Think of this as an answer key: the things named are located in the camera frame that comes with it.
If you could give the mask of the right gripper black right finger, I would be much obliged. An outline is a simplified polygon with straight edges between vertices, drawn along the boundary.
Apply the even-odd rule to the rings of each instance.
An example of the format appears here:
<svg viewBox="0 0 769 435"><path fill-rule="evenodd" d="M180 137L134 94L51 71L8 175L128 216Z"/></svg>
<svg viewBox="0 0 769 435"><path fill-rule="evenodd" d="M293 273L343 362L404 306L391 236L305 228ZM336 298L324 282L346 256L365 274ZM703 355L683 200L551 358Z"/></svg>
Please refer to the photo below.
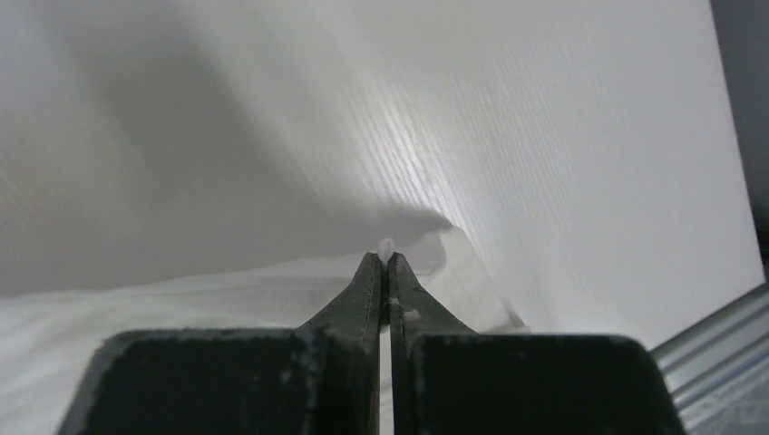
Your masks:
<svg viewBox="0 0 769 435"><path fill-rule="evenodd" d="M387 267L398 434L681 434L655 360L614 334L483 334Z"/></svg>

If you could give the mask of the white t shirt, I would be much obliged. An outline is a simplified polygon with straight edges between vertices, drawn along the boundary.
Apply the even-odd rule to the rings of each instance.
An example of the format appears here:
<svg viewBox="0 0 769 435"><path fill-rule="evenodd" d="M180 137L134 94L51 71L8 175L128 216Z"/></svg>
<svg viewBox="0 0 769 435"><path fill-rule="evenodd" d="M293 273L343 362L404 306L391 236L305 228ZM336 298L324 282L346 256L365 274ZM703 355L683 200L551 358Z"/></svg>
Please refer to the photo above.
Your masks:
<svg viewBox="0 0 769 435"><path fill-rule="evenodd" d="M431 232L402 248L421 285L479 333L526 324L499 295L468 237ZM296 327L352 280L361 253L110 290L1 300L1 431L57 431L93 352L137 329Z"/></svg>

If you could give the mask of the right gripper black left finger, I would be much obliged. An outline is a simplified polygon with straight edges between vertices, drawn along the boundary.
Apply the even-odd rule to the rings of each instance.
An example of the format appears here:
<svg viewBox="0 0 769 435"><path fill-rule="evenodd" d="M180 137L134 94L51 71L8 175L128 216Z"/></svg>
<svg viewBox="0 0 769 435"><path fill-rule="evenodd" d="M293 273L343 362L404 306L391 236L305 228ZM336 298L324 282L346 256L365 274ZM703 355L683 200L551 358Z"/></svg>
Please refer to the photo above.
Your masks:
<svg viewBox="0 0 769 435"><path fill-rule="evenodd" d="M132 330L94 353L62 434L376 434L382 264L299 327Z"/></svg>

